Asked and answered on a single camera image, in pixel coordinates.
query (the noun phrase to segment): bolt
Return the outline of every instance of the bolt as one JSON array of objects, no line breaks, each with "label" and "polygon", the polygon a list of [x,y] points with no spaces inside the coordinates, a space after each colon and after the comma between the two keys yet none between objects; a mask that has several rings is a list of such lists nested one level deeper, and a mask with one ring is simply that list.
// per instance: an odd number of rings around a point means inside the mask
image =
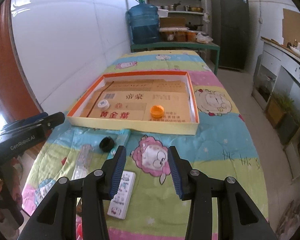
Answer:
[{"label": "bolt", "polygon": [[59,179],[60,184],[65,184],[67,181],[68,181],[68,179],[66,177],[62,177]]},{"label": "bolt", "polygon": [[198,170],[191,170],[191,171],[190,171],[190,174],[191,174],[192,176],[198,176],[198,175],[200,174],[200,171],[198,171]]},{"label": "bolt", "polygon": [[101,176],[103,174],[102,170],[95,170],[93,173],[95,176]]},{"label": "bolt", "polygon": [[235,178],[234,177],[228,177],[227,182],[230,183],[230,184],[234,184],[235,183]]}]

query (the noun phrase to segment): green table leg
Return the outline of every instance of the green table leg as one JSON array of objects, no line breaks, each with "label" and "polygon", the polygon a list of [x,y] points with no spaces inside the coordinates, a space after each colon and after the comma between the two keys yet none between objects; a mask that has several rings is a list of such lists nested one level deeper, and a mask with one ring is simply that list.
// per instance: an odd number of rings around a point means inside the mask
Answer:
[{"label": "green table leg", "polygon": [[220,50],[217,50],[217,55],[216,55],[216,63],[214,65],[214,74],[217,75],[217,71],[218,71],[218,66],[219,66],[219,53]]}]

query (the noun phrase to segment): table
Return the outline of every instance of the table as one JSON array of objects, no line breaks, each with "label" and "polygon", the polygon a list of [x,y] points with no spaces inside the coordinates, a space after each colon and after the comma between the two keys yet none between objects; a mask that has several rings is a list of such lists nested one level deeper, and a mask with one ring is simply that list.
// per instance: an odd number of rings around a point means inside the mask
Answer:
[{"label": "table", "polygon": [[218,64],[219,64],[219,53],[220,46],[214,44],[213,42],[209,42],[208,44],[197,43],[197,42],[174,42],[174,41],[161,41],[149,44],[132,44],[130,46],[131,52],[135,52],[136,50],[143,49],[154,49],[154,48],[187,48],[187,49],[210,49],[216,50],[216,63],[214,65],[214,74],[217,75]]}]

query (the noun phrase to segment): orange bottle cap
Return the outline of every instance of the orange bottle cap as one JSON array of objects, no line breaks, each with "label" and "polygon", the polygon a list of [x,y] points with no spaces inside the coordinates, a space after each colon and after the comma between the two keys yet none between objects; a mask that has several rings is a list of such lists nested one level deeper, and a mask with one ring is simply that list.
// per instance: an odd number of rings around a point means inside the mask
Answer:
[{"label": "orange bottle cap", "polygon": [[154,118],[163,117],[164,108],[159,105],[154,105],[150,108],[150,114]]}]

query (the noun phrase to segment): dark gray refrigerator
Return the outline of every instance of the dark gray refrigerator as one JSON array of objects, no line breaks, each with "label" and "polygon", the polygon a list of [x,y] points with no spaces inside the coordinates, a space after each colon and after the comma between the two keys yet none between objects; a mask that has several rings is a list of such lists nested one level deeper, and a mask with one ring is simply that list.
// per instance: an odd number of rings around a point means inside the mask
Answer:
[{"label": "dark gray refrigerator", "polygon": [[[248,0],[211,0],[212,38],[220,46],[219,66],[244,69],[249,42]],[[215,51],[211,60],[215,63]]]}]

